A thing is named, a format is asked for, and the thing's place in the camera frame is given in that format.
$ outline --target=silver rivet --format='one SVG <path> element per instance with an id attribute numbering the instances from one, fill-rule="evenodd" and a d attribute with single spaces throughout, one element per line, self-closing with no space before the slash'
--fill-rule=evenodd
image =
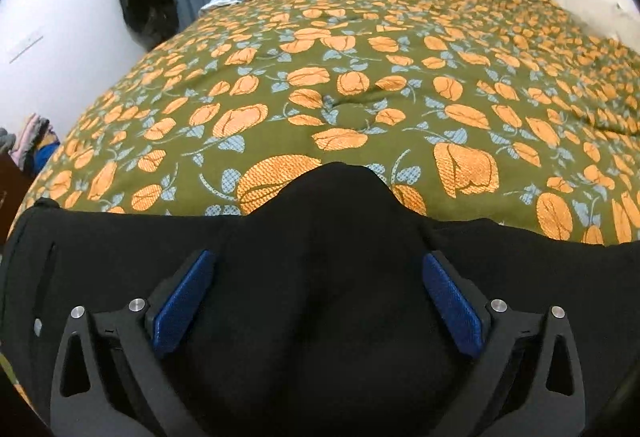
<path id="1" fill-rule="evenodd" d="M 135 300 L 131 300 L 129 302 L 129 310 L 131 312 L 142 311 L 145 308 L 145 301 L 142 298 L 136 298 Z"/>
<path id="2" fill-rule="evenodd" d="M 71 318 L 76 318 L 76 319 L 82 318 L 83 314 L 84 314 L 84 307 L 82 307 L 81 305 L 71 309 Z"/>
<path id="3" fill-rule="evenodd" d="M 556 318 L 564 318 L 564 309 L 562 307 L 558 307 L 557 305 L 554 305 L 551 308 L 551 314 Z"/>
<path id="4" fill-rule="evenodd" d="M 496 312 L 505 312 L 507 310 L 507 302 L 500 300 L 499 298 L 491 300 L 491 309 Z"/>

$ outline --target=floral bedspread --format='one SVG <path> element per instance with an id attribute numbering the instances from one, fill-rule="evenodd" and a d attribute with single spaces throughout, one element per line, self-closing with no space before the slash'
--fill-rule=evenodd
<path id="1" fill-rule="evenodd" d="M 254 0 L 145 56 L 22 208 L 247 214 L 340 160 L 437 219 L 636 240 L 639 69 L 549 0 Z"/>

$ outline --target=black pants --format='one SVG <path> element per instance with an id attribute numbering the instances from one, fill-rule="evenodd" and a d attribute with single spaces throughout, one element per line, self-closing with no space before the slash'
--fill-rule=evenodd
<path id="1" fill-rule="evenodd" d="M 366 168 L 336 163 L 244 218 L 25 212 L 0 267 L 0 339 L 45 421 L 71 309 L 122 308 L 199 248 L 218 255 L 214 284 L 163 366 L 215 435 L 427 433 L 471 365 L 422 285 L 433 249 L 487 298 L 564 308 L 590 419 L 640 355 L 638 243 L 441 223 L 405 209 Z"/>

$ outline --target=crumpled gray fabric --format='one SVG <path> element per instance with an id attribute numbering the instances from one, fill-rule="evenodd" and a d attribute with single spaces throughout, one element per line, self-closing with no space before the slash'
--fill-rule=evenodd
<path id="1" fill-rule="evenodd" d="M 15 134 L 9 134 L 4 128 L 0 128 L 0 156 L 14 147 Z"/>

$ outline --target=white wall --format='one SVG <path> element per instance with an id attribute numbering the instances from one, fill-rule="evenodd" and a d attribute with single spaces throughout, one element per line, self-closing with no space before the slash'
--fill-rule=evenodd
<path id="1" fill-rule="evenodd" d="M 43 39 L 10 64 L 14 46 L 38 29 Z M 17 133 L 37 112 L 64 136 L 144 53 L 119 0 L 0 0 L 0 126 Z"/>

